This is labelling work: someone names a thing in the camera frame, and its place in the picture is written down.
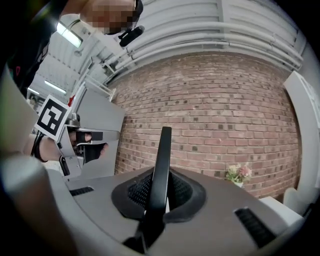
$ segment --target white panel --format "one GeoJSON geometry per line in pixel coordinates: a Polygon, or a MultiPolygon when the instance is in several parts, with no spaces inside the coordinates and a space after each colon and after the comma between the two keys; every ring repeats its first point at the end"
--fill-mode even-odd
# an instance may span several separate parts
{"type": "Polygon", "coordinates": [[[312,86],[295,71],[284,86],[291,98],[301,133],[302,163],[297,193],[303,202],[310,204],[318,198],[320,188],[319,98],[314,96],[312,86]]]}
{"type": "Polygon", "coordinates": [[[283,17],[256,2],[247,0],[231,0],[230,19],[232,23],[246,25],[258,29],[293,46],[297,29],[283,17]]]}

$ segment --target person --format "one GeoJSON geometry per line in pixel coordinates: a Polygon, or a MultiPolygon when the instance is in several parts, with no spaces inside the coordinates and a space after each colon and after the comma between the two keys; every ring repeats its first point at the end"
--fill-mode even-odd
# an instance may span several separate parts
{"type": "MultiPolygon", "coordinates": [[[[26,97],[28,87],[48,54],[50,37],[57,30],[61,16],[78,14],[82,22],[104,34],[113,35],[130,28],[139,19],[143,5],[141,0],[24,0],[14,9],[15,18],[23,28],[23,40],[12,40],[5,54],[12,78],[26,97]]],[[[11,38],[16,36],[12,31],[8,33],[11,38]]],[[[69,136],[74,145],[76,133],[71,132],[69,136]]],[[[36,135],[30,134],[24,154],[30,155],[35,139],[36,135]]],[[[85,140],[90,141],[91,135],[86,134],[85,140]]],[[[60,151],[51,138],[44,136],[38,143],[37,158],[43,162],[59,160],[60,151]]],[[[107,149],[105,144],[100,156],[107,149]]]]}

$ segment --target person's arm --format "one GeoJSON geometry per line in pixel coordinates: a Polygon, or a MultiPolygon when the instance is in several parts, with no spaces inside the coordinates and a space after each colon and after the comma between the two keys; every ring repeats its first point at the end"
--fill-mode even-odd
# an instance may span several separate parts
{"type": "MultiPolygon", "coordinates": [[[[25,155],[30,156],[32,148],[34,146],[34,142],[36,139],[35,134],[30,134],[28,141],[24,147],[23,153],[25,155]]],[[[59,161],[61,153],[56,146],[56,143],[53,139],[44,136],[40,141],[39,145],[40,156],[43,161],[59,161]]]]}
{"type": "MultiPolygon", "coordinates": [[[[69,133],[70,141],[71,144],[74,146],[76,144],[76,133],[71,132],[69,133]]],[[[30,156],[32,148],[34,146],[34,141],[36,139],[35,134],[30,134],[27,144],[24,147],[23,153],[25,155],[30,156]]],[[[85,135],[85,140],[88,142],[91,140],[91,135],[86,134],[85,135]]],[[[104,155],[106,150],[108,149],[108,144],[105,144],[103,149],[100,152],[100,156],[104,155]]],[[[40,156],[44,162],[46,161],[59,161],[59,158],[61,156],[61,153],[55,143],[55,141],[47,136],[44,136],[42,140],[40,141],[39,145],[39,151],[40,151],[40,156]]]]}

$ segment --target white corrugated wall panel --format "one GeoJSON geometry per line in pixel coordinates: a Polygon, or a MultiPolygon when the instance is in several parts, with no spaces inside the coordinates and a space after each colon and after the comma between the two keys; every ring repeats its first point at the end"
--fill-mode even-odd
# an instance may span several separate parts
{"type": "Polygon", "coordinates": [[[229,0],[229,13],[231,23],[245,25],[271,36],[275,35],[291,46],[295,44],[297,26],[258,2],[229,0]]]}

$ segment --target flower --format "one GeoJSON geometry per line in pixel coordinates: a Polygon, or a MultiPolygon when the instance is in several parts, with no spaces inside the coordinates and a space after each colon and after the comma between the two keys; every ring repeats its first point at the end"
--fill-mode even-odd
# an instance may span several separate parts
{"type": "Polygon", "coordinates": [[[237,165],[230,165],[228,167],[225,178],[234,183],[242,183],[249,180],[251,176],[252,170],[248,167],[248,163],[243,166],[238,163],[237,165]]]}

